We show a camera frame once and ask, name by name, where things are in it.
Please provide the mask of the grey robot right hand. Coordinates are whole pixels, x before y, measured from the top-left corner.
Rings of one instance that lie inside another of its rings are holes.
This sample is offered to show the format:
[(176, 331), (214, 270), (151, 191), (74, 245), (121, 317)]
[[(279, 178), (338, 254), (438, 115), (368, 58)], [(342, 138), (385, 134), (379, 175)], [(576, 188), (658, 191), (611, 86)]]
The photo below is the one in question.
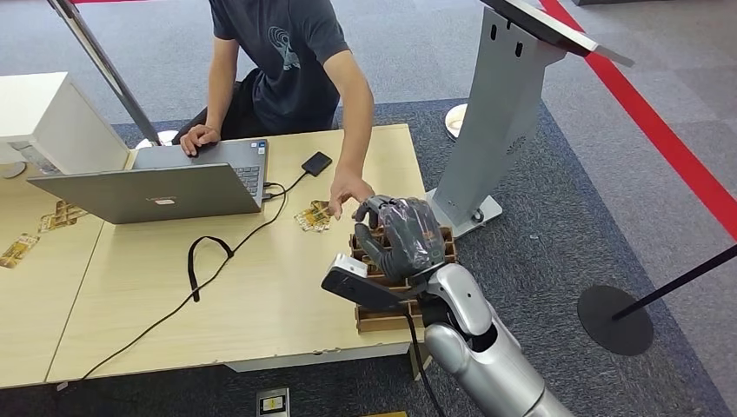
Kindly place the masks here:
[(424, 200), (372, 195), (354, 220), (360, 246), (392, 283), (445, 262), (439, 223)]

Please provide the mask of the person's left hand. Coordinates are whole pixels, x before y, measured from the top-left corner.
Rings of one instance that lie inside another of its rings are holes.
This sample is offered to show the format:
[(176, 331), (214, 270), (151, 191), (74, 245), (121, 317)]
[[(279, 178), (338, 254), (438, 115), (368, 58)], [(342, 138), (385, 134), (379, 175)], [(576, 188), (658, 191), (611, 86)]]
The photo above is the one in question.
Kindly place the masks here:
[(361, 203), (374, 194), (373, 188), (363, 180), (362, 173), (339, 168), (330, 187), (329, 212), (336, 220), (340, 220), (342, 206), (347, 200), (354, 199)]

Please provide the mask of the person's right hand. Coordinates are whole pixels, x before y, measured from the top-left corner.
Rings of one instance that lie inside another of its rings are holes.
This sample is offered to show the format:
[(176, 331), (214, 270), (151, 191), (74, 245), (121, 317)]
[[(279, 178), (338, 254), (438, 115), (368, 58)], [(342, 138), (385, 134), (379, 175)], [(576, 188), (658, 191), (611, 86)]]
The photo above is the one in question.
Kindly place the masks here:
[(197, 157), (202, 148), (221, 141), (220, 133), (210, 126), (198, 124), (180, 138), (180, 147), (188, 157)]

